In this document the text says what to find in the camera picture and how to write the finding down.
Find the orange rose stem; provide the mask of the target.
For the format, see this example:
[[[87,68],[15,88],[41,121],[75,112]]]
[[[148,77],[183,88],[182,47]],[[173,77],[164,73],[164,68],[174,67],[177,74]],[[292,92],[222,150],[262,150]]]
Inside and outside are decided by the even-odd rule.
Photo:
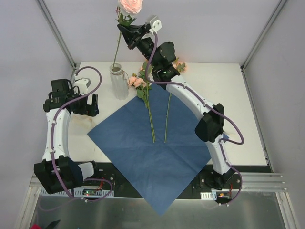
[[[180,58],[177,58],[177,60],[174,61],[173,66],[179,73],[184,73],[187,70],[186,62],[181,61]],[[167,141],[167,129],[168,129],[168,118],[169,118],[171,96],[172,96],[172,94],[170,93],[169,97],[168,97],[168,103],[167,103],[164,143],[166,143],[166,141]]]

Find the peach rose stem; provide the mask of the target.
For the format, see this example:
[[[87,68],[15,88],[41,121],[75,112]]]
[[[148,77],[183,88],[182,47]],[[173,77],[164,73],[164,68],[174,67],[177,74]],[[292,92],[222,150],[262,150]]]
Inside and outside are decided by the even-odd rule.
[[[137,75],[136,73],[133,73],[131,77],[128,79],[128,86],[133,87],[136,89],[137,97],[142,99],[145,107],[148,110],[148,116],[149,116],[149,122],[151,127],[151,133],[152,133],[152,141],[153,143],[156,142],[156,136],[155,136],[155,130],[153,126],[153,117],[150,110],[150,104],[149,104],[149,90],[151,89],[151,86],[147,80],[144,79],[143,75]]]

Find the blue wrapping paper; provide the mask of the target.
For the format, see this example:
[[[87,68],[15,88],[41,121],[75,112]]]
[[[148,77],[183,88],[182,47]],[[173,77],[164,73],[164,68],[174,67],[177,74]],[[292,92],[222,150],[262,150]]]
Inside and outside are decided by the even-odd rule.
[[[138,174],[153,169],[181,171],[195,176],[211,156],[195,134],[198,120],[178,98],[171,96],[167,141],[164,143],[165,121],[169,93],[153,85],[149,92],[156,142],[153,143],[148,110],[142,99],[135,97],[118,109],[89,133],[89,138],[110,159],[116,168],[134,181]],[[160,215],[176,198],[161,197],[147,201]]]

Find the pink rose stem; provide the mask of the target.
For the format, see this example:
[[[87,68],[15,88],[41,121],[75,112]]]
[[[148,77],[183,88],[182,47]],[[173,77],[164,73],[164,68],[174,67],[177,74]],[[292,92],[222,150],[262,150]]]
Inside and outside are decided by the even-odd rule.
[[[116,7],[118,24],[129,26],[142,10],[143,0],[118,0]]]

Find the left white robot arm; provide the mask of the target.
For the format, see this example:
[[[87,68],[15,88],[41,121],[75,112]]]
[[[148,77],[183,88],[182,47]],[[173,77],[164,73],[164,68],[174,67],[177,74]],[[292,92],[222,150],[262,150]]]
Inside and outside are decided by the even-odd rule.
[[[71,115],[94,117],[99,114],[97,94],[92,95],[91,104],[84,97],[90,85],[88,78],[51,82],[52,91],[43,104],[48,124],[45,152],[42,161],[34,165],[34,174],[48,194],[81,187],[84,180],[91,186],[100,182],[101,175],[96,171],[95,162],[77,164],[70,158],[68,150]]]

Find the cream printed ribbon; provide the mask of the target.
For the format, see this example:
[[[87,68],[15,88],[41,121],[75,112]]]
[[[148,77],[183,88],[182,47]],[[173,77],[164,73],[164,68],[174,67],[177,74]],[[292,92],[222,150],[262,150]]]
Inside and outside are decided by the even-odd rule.
[[[83,126],[96,126],[95,122],[93,121],[92,117],[86,115],[78,115],[74,114],[71,118],[71,121],[76,125],[83,125]]]

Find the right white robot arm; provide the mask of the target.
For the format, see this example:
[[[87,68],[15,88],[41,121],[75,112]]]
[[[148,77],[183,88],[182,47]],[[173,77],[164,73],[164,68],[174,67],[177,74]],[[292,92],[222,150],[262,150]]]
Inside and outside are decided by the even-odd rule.
[[[164,42],[160,46],[157,41],[148,38],[150,25],[118,24],[124,40],[130,50],[137,48],[152,65],[153,83],[158,84],[183,102],[196,116],[198,124],[195,128],[197,137],[205,142],[212,162],[213,172],[204,181],[213,189],[222,190],[231,184],[234,170],[228,165],[224,149],[224,107],[214,105],[199,96],[174,68],[176,60],[173,42]]]

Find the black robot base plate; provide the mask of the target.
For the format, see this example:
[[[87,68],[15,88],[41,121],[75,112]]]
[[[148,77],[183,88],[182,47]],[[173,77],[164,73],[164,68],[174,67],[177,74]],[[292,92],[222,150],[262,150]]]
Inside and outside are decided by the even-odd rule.
[[[104,178],[112,183],[114,195],[125,198],[145,198],[147,201],[161,197],[199,199],[201,192],[212,189],[231,195],[231,190],[238,189],[239,175],[230,169],[225,175],[217,175],[211,165],[206,165],[196,176],[191,173],[185,176],[181,171],[171,169],[168,172],[151,170],[138,174],[134,181],[126,178],[112,163],[97,163],[93,178]]]

